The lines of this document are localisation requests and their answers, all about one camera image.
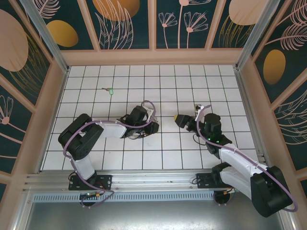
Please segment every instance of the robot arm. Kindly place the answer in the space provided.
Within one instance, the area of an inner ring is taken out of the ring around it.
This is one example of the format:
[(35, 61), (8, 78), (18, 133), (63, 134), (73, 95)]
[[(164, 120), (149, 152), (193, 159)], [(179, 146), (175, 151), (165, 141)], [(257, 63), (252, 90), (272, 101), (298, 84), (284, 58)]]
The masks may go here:
[[(196, 105), (197, 117), (202, 108), (202, 105)], [(186, 130), (199, 136), (196, 125), (197, 117), (195, 119), (188, 115), (177, 115), (175, 122), (180, 128), (186, 128)], [(201, 134), (208, 141), (221, 146), (217, 147), (206, 143), (208, 151), (223, 161), (223, 163), (212, 168), (212, 178), (216, 185), (229, 184), (241, 191), (251, 199), (255, 209), (264, 217), (291, 205), (291, 198), (278, 184), (246, 158), (229, 150), (237, 150), (238, 148), (222, 134), (220, 119), (220, 116), (211, 113), (205, 116), (204, 122), (199, 123)], [(265, 169), (288, 190), (283, 173), (279, 168), (276, 166), (267, 167), (257, 161), (252, 161)]]
[[(67, 154), (71, 156), (80, 176), (89, 184), (95, 184), (97, 173), (90, 161), (89, 153), (100, 137), (109, 138), (126, 138), (133, 135), (138, 135), (137, 138), (146, 137), (158, 131), (159, 125), (157, 122), (151, 122), (143, 128), (132, 128), (145, 125), (149, 122), (153, 109), (145, 106), (136, 106), (128, 115), (120, 118), (118, 123), (101, 123), (91, 124), (84, 128), (82, 134), (78, 134), (67, 148)], [(80, 115), (73, 123), (71, 123), (59, 136), (59, 143), (64, 147), (72, 135), (84, 126), (86, 123), (92, 122), (92, 119), (87, 114)]]

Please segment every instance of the white grid floor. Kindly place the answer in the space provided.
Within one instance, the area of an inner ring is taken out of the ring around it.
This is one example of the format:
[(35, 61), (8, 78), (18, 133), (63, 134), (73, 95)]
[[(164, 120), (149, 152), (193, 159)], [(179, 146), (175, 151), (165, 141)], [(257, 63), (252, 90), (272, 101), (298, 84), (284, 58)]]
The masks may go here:
[[(112, 97), (101, 89), (111, 87)], [(99, 140), (90, 152), (95, 169), (210, 169), (219, 164), (205, 146), (193, 141), (193, 133), (174, 122), (175, 114), (195, 115), (194, 104), (211, 104), (206, 112), (221, 116), (226, 137), (257, 160), (232, 66), (73, 66), (41, 169), (72, 170), (58, 137), (80, 114), (115, 120), (144, 99), (156, 106), (158, 133), (137, 140)]]

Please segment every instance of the purple cable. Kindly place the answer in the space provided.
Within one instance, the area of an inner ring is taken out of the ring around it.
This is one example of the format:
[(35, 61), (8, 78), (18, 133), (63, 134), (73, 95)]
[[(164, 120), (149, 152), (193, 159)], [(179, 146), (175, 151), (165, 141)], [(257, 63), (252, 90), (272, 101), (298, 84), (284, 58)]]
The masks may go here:
[(233, 149), (233, 148), (230, 148), (230, 147), (227, 147), (227, 146), (222, 146), (222, 145), (218, 145), (218, 144), (215, 144), (213, 142), (210, 142), (208, 141), (200, 132), (200, 120), (201, 120), (201, 117), (202, 117), (202, 114), (204, 112), (205, 109), (211, 107), (211, 105), (207, 105), (205, 106), (199, 113), (199, 116), (198, 116), (198, 119), (196, 121), (196, 128), (197, 128), (197, 132), (198, 132), (198, 135), (204, 140), (206, 141), (208, 144), (210, 145), (214, 145), (216, 147), (219, 147), (219, 148), (224, 148), (224, 149), (227, 149), (227, 150), (230, 150), (230, 151), (233, 151), (237, 154), (239, 154), (241, 157), (243, 157), (244, 159), (246, 159), (247, 161), (249, 161), (250, 163), (252, 163), (255, 167), (259, 168), (261, 171), (263, 171), (265, 174), (267, 174), (268, 177), (270, 177), (275, 183), (277, 183), (281, 189), (283, 189), (283, 191), (290, 197), (290, 199), (293, 201), (293, 204), (294, 204), (294, 209), (288, 209), (288, 208), (284, 208), (283, 210), (284, 211), (287, 211), (287, 212), (296, 212), (298, 210), (298, 205), (297, 205), (297, 202), (295, 200), (295, 198), (291, 195), (291, 193), (278, 181), (276, 180), (271, 174), (269, 174), (264, 168), (260, 167), (258, 164), (256, 164), (253, 160), (251, 160), (249, 157), (247, 157), (244, 153), (242, 153), (241, 151), (239, 151), (238, 149)]
[(152, 118), (151, 118), (151, 119), (148, 121), (148, 123), (146, 123), (145, 125), (142, 125), (142, 126), (130, 126), (130, 125), (123, 124), (123, 123), (121, 123), (121, 122), (119, 122), (119, 121), (91, 121), (91, 122), (86, 123), (85, 125), (83, 125), (81, 128), (79, 128), (79, 129), (71, 136), (71, 138), (69, 138), (69, 140), (67, 141), (66, 145), (64, 146), (64, 148), (63, 148), (63, 154), (64, 154), (65, 157), (67, 157), (67, 158), (70, 160), (71, 165), (72, 165), (74, 171), (75, 171), (76, 174), (79, 176), (79, 178), (82, 180), (82, 182), (83, 182), (84, 184), (86, 184), (87, 186), (89, 186), (89, 187), (95, 189), (95, 190), (98, 190), (98, 191), (101, 191), (101, 192), (109, 192), (109, 193), (111, 193), (110, 195), (108, 195), (108, 196), (107, 196), (105, 199), (103, 199), (102, 201), (97, 202), (97, 203), (95, 203), (94, 205), (88, 206), (88, 207), (85, 206), (85, 205), (83, 204), (84, 199), (82, 199), (82, 200), (81, 200), (82, 207), (87, 207), (88, 209), (90, 209), (91, 207), (96, 207), (96, 206), (98, 206), (98, 205), (104, 203), (106, 200), (108, 200), (108, 199), (114, 194), (114, 191), (113, 191), (113, 190), (107, 190), (107, 189), (98, 188), (98, 187), (95, 187), (95, 186), (91, 185), (90, 183), (88, 183), (88, 182), (80, 175), (80, 173), (78, 172), (76, 166), (74, 165), (74, 163), (73, 163), (73, 161), (72, 161), (72, 157), (71, 157), (70, 155), (67, 155), (67, 154), (66, 154), (66, 152), (67, 152), (67, 147), (69, 146), (69, 144), (71, 143), (71, 141), (80, 133), (81, 130), (83, 130), (85, 127), (88, 127), (88, 126), (90, 126), (90, 125), (92, 125), (92, 124), (102, 124), (102, 123), (104, 123), (104, 124), (120, 124), (120, 125), (122, 125), (122, 126), (129, 127), (129, 128), (143, 128), (143, 127), (149, 125), (149, 124), (150, 124), (151, 122), (153, 122), (153, 120), (154, 120), (154, 116), (155, 116), (155, 113), (156, 113), (156, 109), (155, 109), (155, 105), (154, 105), (152, 102), (145, 100), (145, 101), (143, 101), (143, 102), (141, 103), (141, 106), (144, 105), (144, 103), (150, 103), (150, 104), (153, 106)]

